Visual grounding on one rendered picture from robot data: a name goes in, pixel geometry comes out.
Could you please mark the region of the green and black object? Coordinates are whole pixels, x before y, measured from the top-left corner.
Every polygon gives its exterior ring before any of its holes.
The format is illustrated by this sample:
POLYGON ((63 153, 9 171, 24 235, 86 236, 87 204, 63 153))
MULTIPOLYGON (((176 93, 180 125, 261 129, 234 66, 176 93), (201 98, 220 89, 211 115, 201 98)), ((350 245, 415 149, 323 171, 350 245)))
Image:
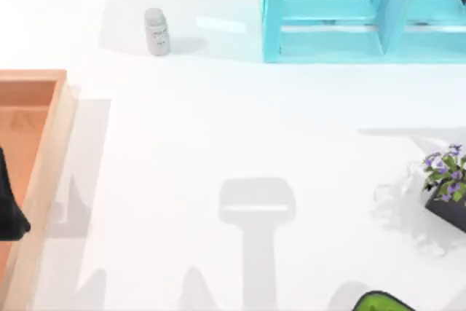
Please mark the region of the green and black object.
POLYGON ((416 311, 392 294, 383 291, 368 291, 356 302, 352 311, 416 311))

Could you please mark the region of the grey bottle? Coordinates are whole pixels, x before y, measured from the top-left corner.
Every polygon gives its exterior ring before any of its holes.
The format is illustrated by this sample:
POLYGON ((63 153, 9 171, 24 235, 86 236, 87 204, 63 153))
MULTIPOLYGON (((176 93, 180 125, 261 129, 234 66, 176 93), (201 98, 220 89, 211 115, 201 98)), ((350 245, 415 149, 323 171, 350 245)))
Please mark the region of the grey bottle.
POLYGON ((148 51, 155 56, 167 55, 170 51, 168 24, 163 11, 150 8, 144 12, 146 43, 148 51))

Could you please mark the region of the shallow salmon-coloured box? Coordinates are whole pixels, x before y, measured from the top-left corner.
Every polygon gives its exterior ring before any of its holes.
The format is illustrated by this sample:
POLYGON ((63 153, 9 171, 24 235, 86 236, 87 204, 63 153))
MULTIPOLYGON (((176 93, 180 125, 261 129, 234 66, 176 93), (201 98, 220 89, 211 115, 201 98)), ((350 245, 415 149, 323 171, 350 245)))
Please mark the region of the shallow salmon-coloured box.
POLYGON ((0 311, 28 311, 77 99, 63 69, 0 69, 0 174, 31 230, 0 241, 0 311))

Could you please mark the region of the black pot with purple flowers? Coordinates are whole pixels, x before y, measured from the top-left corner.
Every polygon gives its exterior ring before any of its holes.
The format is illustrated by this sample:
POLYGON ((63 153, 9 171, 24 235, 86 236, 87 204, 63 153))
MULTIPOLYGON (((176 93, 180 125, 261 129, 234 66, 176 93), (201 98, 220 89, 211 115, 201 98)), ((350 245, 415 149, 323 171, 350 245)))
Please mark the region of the black pot with purple flowers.
POLYGON ((431 213, 466 233, 466 153, 453 143, 447 151, 424 159, 423 190, 430 193, 425 205, 431 213))

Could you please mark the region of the light blue rack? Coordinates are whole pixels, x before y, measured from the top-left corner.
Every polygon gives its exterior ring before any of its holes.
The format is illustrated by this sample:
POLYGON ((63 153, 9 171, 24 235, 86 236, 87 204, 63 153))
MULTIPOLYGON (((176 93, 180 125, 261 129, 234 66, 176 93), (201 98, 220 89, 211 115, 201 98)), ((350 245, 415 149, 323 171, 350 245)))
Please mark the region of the light blue rack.
POLYGON ((466 64, 466 0, 261 0, 270 63, 466 64))

